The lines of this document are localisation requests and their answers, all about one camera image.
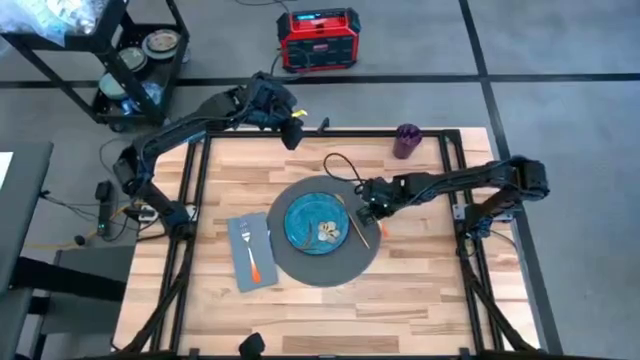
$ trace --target red box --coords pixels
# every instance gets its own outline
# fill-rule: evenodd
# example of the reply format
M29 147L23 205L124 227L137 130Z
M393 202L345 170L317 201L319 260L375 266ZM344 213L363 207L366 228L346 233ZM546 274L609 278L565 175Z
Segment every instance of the red box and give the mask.
M285 13L277 23L286 71L346 69L356 63L361 26L352 8Z

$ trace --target purple bottle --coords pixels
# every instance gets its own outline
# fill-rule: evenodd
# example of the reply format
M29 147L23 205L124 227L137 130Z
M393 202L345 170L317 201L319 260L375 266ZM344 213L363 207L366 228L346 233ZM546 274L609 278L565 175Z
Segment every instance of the purple bottle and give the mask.
M420 128L413 124L403 124L396 129L396 140L393 143L393 156L398 159L408 158L422 141Z

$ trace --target concrete floor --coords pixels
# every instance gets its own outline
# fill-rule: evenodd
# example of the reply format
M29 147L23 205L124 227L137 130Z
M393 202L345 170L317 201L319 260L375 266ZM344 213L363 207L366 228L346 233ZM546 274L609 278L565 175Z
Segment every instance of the concrete floor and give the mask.
M471 10L491 74L640 72L640 3L635 0L472 0ZM292 10L353 6L363 23L355 74L470 74L473 55L457 1L300 0ZM278 6L242 7L231 0L178 0L192 35L193 60L182 77L249 76L266 70L278 46ZM134 20L169 17L157 0L132 0ZM94 80L97 60L43 54L65 79ZM0 81L43 77L9 49ZM512 153L547 165L552 193L527 206L549 298L566 353L637 358L640 328L638 222L633 219L640 165L633 156L640 124L640 83L494 84ZM478 84L298 85L290 89L333 126L489 127ZM186 114L219 88L177 89L172 115ZM84 89L90 98L94 90ZM0 138L55 143L46 188L67 202L92 202L108 175L98 148L115 137L59 90L0 90ZM105 152L112 162L123 144ZM40 202L28 244L61 244L91 224ZM130 245L127 234L115 246ZM97 247L105 244L95 243ZM25 250L52 259L53 252ZM21 351L30 343L23 332ZM45 359L104 353L109 331L51 337Z

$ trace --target wooden tabletop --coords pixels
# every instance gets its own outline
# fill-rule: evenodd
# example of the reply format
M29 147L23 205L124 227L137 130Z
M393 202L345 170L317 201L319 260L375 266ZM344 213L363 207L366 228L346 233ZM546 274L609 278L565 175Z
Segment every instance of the wooden tabletop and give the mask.
M493 159L484 128L460 131L468 166ZM382 240L371 266L354 281L317 288L279 270L276 286L244 294L237 289L227 218L268 212L287 186L323 174L322 160L330 152L347 156L363 178L443 171L436 139L425 138L407 160L391 155L392 144L390 138L308 138L291 152L277 138L214 139L179 352L186 354L189 348L198 347L201 354L237 355L238 345L253 332L262 334L266 355L442 355L457 354L460 347L473 350L445 196L385 219L389 236ZM200 158L200 151L195 159ZM178 196L185 154L186 146L182 146L158 160L154 183L169 198ZM340 160L330 166L336 175L352 175ZM197 169L196 160L192 179ZM195 180L192 182L191 199ZM474 191L475 201L485 200L492 192ZM493 229L512 239L509 226L494 225ZM141 236L161 231L155 227ZM136 247L114 338L118 347L132 339L157 304L167 241ZM498 236L485 239L484 244L498 306L525 340L537 346L514 246ZM482 305L479 308L490 348L486 313ZM169 314L163 348L168 347L172 309Z

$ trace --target black cart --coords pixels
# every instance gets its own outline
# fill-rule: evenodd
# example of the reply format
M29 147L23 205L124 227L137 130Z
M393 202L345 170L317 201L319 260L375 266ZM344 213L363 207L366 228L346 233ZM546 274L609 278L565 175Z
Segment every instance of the black cart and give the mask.
M174 0L165 0L175 24L136 24L127 13L128 1L109 0L100 15L95 30L91 34L66 34L65 46L59 46L35 33L11 32L2 33L3 38L18 50L40 72L48 77L57 87L62 89L71 100L87 113L95 122L108 124L116 132L120 132L130 125L162 126L167 118L166 113L171 103L171 96L176 79L182 65L182 59L189 42L189 32L178 11ZM118 25L122 26L122 34L114 48L111 45ZM144 38L150 33L170 29L180 34L180 41L176 54L169 61L157 62L149 59L144 74L134 74L127 68L118 52L124 48L140 47ZM140 112L125 114L119 101L107 98L98 90L92 104L87 104L71 86L56 74L34 50L49 51L81 51L93 53L105 66L106 71L127 92L132 101L138 105ZM142 80L150 80L163 88L159 105L147 95L141 85Z

